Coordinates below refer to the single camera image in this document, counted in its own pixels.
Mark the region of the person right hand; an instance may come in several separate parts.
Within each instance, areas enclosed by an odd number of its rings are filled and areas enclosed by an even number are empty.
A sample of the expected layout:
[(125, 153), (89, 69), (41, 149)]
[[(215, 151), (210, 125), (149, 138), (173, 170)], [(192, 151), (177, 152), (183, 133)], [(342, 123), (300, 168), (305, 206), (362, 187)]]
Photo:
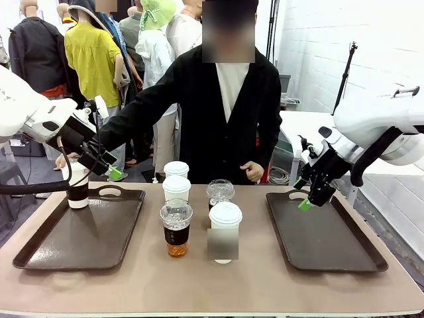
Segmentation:
[[(79, 155), (75, 152), (68, 154), (67, 155), (68, 159), (71, 160), (73, 158), (79, 158)], [(61, 170), (62, 168), (64, 168), (66, 166), (66, 159), (64, 157), (63, 154), (59, 155), (59, 157), (57, 157), (56, 161), (55, 161), (55, 167), (54, 170), (58, 171)]]

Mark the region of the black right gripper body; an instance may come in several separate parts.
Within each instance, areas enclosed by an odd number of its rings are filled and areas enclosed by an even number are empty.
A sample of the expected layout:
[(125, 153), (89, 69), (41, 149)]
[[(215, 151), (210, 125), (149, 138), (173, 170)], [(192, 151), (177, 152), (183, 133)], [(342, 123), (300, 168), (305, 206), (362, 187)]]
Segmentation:
[(350, 170), (350, 163), (342, 159), (332, 148), (323, 150), (316, 158), (307, 155), (307, 163), (301, 169), (301, 178), (313, 184), (330, 184)]

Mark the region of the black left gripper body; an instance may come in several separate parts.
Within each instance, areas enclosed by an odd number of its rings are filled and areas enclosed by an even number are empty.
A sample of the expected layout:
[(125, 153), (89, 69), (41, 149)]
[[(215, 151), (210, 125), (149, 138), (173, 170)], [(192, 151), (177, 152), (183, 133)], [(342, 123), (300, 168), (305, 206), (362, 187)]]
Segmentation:
[(67, 154), (75, 152), (82, 155), (86, 144), (95, 135), (95, 126), (90, 121), (84, 122), (73, 115), (62, 126), (56, 121), (46, 120), (46, 129), (52, 133), (46, 143), (59, 150), (57, 137), (60, 136)]

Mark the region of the person left hand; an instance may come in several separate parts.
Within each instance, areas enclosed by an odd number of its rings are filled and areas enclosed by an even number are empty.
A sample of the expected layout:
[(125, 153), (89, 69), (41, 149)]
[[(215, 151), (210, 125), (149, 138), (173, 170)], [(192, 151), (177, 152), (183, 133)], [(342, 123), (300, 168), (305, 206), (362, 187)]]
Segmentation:
[(264, 175), (264, 169), (260, 164), (249, 161), (246, 164), (240, 166), (240, 169), (245, 171), (246, 177), (251, 182), (258, 182)]

